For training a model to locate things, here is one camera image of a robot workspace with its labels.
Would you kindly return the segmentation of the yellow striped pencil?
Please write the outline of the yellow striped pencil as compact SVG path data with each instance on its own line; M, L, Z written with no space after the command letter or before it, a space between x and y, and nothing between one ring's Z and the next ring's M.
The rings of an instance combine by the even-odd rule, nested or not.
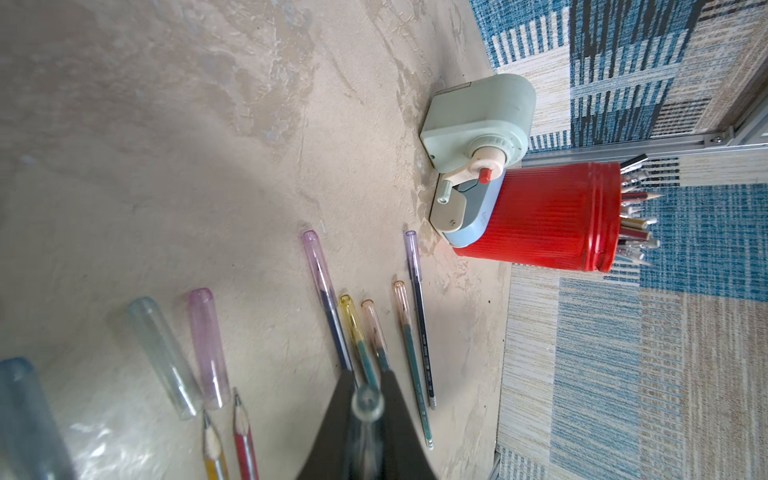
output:
M207 411L203 411L203 461L208 480L228 480L228 469L219 434Z

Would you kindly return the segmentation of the green striped pencil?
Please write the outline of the green striped pencil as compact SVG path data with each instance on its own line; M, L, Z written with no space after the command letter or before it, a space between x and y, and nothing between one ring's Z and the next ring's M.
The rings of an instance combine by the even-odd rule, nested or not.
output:
M352 342L358 355L366 383L369 384L372 388L379 389L379 382L377 380L374 365L367 348L365 334L363 332L359 315L357 313L357 309L352 297L349 294L342 295L340 297L340 306L343 318L346 322L346 326L348 327L348 330L352 336Z

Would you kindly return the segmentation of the clear teal pencil cap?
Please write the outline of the clear teal pencil cap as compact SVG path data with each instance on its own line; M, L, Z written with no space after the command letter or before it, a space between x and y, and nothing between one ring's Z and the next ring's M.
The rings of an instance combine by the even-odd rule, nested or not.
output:
M128 316L178 416L182 420L196 417L203 409L202 393L159 305L151 297L138 298L129 304Z

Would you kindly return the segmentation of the clear blue pencil cap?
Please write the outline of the clear blue pencil cap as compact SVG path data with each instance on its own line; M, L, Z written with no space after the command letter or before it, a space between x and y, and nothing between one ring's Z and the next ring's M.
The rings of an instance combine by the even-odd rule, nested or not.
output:
M1 362L1 451L17 479L74 479L76 471L34 366Z

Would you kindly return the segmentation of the clear magenta pencil cap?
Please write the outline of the clear magenta pencil cap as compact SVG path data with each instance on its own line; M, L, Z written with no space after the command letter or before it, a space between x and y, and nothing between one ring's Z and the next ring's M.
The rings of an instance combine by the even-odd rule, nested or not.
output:
M187 313L204 405L207 410L217 410L230 401L231 388L212 291L208 288L191 291Z

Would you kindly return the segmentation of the pink striped pencil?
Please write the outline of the pink striped pencil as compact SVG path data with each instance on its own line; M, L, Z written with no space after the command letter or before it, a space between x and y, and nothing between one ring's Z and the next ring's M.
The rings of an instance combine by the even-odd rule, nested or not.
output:
M243 480L258 480L258 466L248 413L236 388L233 389L233 394L234 439L241 478Z

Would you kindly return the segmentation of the dark navy striped pencil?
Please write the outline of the dark navy striped pencil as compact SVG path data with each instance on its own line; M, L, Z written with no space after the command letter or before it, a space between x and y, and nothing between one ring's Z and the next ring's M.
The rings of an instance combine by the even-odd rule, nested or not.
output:
M354 366L338 313L338 301L319 237L314 230L307 230L301 235L301 238L310 273L331 331L341 368L353 372Z

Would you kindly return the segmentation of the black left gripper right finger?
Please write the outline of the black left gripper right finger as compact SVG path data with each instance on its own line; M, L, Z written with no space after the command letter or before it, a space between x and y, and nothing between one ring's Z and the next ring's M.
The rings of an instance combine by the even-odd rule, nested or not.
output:
M435 480L394 372L383 372L380 385L384 398L382 478Z

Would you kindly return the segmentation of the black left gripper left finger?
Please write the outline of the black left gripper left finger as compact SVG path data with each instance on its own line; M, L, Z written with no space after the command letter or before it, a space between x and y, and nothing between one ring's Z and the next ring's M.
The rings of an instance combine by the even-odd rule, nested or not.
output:
M353 372L343 371L334 389L311 451L297 479L349 479L352 399L356 391Z

